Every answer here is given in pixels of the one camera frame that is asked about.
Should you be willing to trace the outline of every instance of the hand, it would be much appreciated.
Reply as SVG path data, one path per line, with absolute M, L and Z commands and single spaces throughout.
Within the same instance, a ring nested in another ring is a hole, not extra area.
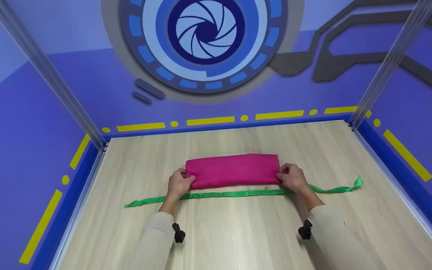
M 196 176 L 185 178 L 185 173 L 185 169 L 179 168 L 169 177 L 168 197 L 175 196 L 179 199 L 189 190 Z
M 285 163 L 279 168 L 276 176 L 279 180 L 283 181 L 284 186 L 296 193 L 300 192 L 303 188 L 309 187 L 305 173 L 296 164 Z

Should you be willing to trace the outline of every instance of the left hand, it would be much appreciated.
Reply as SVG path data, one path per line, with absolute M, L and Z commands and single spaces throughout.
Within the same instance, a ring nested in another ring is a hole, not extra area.
M 179 168 L 169 177 L 168 197 L 177 196 L 181 198 L 190 188 L 191 183 L 196 179 L 196 176 L 185 178 L 186 170 Z

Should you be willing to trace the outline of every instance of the green ribbon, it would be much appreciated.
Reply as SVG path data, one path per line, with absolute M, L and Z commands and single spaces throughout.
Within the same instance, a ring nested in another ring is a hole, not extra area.
M 358 177 L 354 182 L 353 187 L 340 186 L 332 189 L 322 189 L 317 186 L 309 185 L 312 190 L 317 193 L 345 193 L 351 192 L 356 188 L 363 185 L 361 177 Z M 242 191 L 228 191 L 228 192 L 208 192 L 208 193 L 187 193 L 183 195 L 180 200 L 190 200 L 190 199 L 201 199 L 201 198 L 211 198 L 211 197 L 252 197 L 252 196 L 271 196 L 271 195 L 283 195 L 290 194 L 292 191 L 289 189 L 252 189 L 252 190 L 242 190 Z M 140 201 L 133 201 L 124 205 L 124 208 L 137 207 L 145 204 L 161 203 L 164 201 L 165 196 L 159 196 L 154 198 L 146 198 Z

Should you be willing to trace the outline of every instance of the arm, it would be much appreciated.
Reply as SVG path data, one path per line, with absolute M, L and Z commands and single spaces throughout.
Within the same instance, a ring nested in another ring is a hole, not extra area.
M 277 174 L 283 185 L 301 196 L 310 212 L 311 234 L 333 270 L 378 269 L 371 254 L 346 227 L 334 210 L 324 205 L 309 186 L 303 170 L 296 164 L 284 164 Z
M 174 216 L 180 205 L 180 198 L 190 188 L 194 176 L 185 178 L 185 170 L 178 169 L 169 178 L 168 194 L 158 213 L 149 218 L 144 226 L 134 255 L 127 270 L 164 270 L 174 240 Z

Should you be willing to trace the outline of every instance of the dark blue circle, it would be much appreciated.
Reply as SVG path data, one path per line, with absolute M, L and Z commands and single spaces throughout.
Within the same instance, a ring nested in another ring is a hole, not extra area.
M 233 53 L 236 52 L 236 50 L 241 45 L 241 42 L 243 40 L 243 37 L 245 36 L 245 18 L 243 17 L 243 13 L 238 7 L 237 3 L 233 0 L 213 0 L 215 2 L 221 3 L 224 7 L 230 10 L 231 13 L 233 13 L 233 17 L 235 19 L 235 26 L 236 26 L 236 37 L 233 42 L 233 44 L 230 46 L 230 48 L 221 54 L 220 56 L 212 57 L 212 58 L 198 58 L 187 51 L 181 46 L 178 36 L 176 34 L 176 23 L 178 22 L 178 19 L 182 12 L 191 4 L 200 2 L 201 0 L 180 0 L 173 10 L 171 11 L 171 14 L 169 15 L 168 19 L 168 37 L 173 45 L 173 48 L 177 53 L 185 58 L 186 60 L 201 64 L 201 65 L 212 65 L 219 62 L 222 62 L 226 59 L 228 59 Z M 218 30 L 216 29 L 216 26 L 211 22 L 202 22 L 196 27 L 196 31 L 198 34 L 199 40 L 203 42 L 209 42 L 213 41 L 215 37 L 218 34 Z

